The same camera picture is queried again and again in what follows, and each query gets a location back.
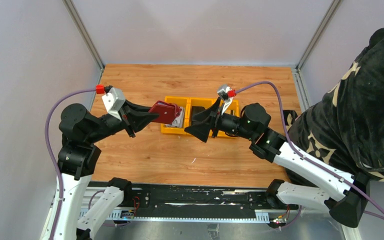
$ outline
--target black plush fabric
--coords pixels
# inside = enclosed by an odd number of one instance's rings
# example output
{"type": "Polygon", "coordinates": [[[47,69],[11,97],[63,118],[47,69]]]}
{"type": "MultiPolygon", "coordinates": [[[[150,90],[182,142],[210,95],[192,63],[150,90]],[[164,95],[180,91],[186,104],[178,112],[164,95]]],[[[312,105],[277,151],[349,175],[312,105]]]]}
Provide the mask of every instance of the black plush fabric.
{"type": "MultiPolygon", "coordinates": [[[[335,168],[384,181],[384,28],[371,36],[321,102],[296,119],[289,135],[301,149],[335,168]]],[[[287,173],[291,182],[313,186],[287,173]]]]}

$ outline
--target wooden surface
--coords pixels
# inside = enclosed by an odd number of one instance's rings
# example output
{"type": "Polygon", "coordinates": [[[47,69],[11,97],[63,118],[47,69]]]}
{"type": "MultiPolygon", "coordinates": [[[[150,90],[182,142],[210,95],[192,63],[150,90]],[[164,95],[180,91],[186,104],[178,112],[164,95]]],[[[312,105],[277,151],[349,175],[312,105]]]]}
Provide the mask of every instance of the wooden surface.
{"type": "MultiPolygon", "coordinates": [[[[239,89],[263,80],[278,87],[284,109],[300,113],[287,67],[108,64],[101,84],[121,89],[132,103],[152,106],[165,96],[217,98],[222,84],[239,89]]],[[[241,109],[260,103],[271,115],[270,127],[283,132],[276,94],[269,85],[248,89],[235,99],[241,109]]],[[[91,113],[107,113],[101,96],[95,98],[91,113]]],[[[273,179],[288,179],[283,167],[253,155],[245,139],[209,138],[203,143],[193,136],[162,134],[159,123],[149,124],[135,138],[122,131],[96,145],[102,154],[95,181],[119,177],[136,183],[268,187],[273,179]]]]}

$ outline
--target scratched black surface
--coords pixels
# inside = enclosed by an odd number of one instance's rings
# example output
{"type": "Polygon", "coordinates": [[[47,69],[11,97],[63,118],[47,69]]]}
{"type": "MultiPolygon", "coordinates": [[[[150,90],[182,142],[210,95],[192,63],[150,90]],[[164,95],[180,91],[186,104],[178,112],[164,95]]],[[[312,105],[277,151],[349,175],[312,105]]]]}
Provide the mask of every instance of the scratched black surface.
{"type": "MultiPolygon", "coordinates": [[[[92,181],[89,187],[106,187],[106,182],[92,181]]],[[[234,192],[235,190],[261,190],[259,196],[264,196],[263,188],[242,187],[213,187],[192,185],[165,185],[165,184],[141,184],[134,183],[133,188],[141,188],[141,193],[149,193],[148,206],[143,205],[137,210],[138,217],[160,217],[160,218],[255,218],[256,206],[250,208],[247,192],[242,194],[223,194],[223,192],[234,192]],[[173,204],[206,204],[206,205],[173,205],[173,204]]],[[[271,210],[270,205],[264,197],[258,200],[257,209],[271,210]]]]}

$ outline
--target yellow container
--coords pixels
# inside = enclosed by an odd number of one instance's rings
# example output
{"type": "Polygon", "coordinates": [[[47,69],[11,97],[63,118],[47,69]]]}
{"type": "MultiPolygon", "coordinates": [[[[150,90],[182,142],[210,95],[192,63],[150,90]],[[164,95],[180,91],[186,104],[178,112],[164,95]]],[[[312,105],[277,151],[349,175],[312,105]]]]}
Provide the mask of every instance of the yellow container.
{"type": "MultiPolygon", "coordinates": [[[[164,102],[166,102],[168,104],[177,104],[180,107],[184,107],[185,113],[184,113],[184,121],[183,121],[183,127],[182,128],[166,127],[165,124],[161,124],[161,133],[163,133],[163,134],[189,135],[190,136],[189,133],[185,132],[185,128],[187,128],[191,125],[192,107],[204,107],[205,109],[207,109],[207,108],[211,107],[216,102],[216,99],[201,98],[201,97],[166,96],[164,99],[164,102]]],[[[230,110],[233,110],[233,115],[239,117],[239,114],[240,114],[239,102],[237,100],[233,100],[233,102],[227,108],[226,113],[231,114],[230,110]]],[[[230,138],[224,132],[221,132],[221,131],[218,132],[217,136],[230,138]]]]}

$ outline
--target red cable connector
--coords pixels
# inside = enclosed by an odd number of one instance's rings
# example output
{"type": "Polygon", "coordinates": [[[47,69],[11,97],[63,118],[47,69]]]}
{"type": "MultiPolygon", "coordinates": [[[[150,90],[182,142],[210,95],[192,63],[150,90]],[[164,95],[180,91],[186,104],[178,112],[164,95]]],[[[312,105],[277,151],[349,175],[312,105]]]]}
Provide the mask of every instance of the red cable connector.
{"type": "Polygon", "coordinates": [[[236,91],[235,91],[234,89],[228,91],[228,92],[227,92],[227,96],[228,96],[229,98],[233,98],[233,97],[235,97],[235,96],[236,96],[236,91]]]}
{"type": "Polygon", "coordinates": [[[97,94],[104,94],[105,93],[104,85],[102,85],[102,84],[96,85],[96,93],[97,94]]]}

